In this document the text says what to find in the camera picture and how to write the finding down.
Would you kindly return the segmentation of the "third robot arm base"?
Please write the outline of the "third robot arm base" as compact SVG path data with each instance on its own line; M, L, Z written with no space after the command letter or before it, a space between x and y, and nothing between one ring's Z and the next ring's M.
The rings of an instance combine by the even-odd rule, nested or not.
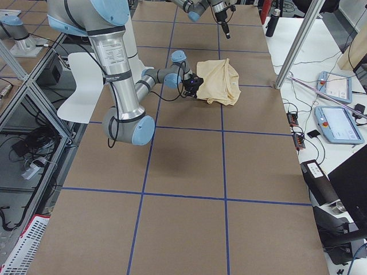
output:
M14 57L35 58L44 47L49 46L47 39L33 37L22 20L15 15L1 17L1 40L7 38L15 41L10 49Z

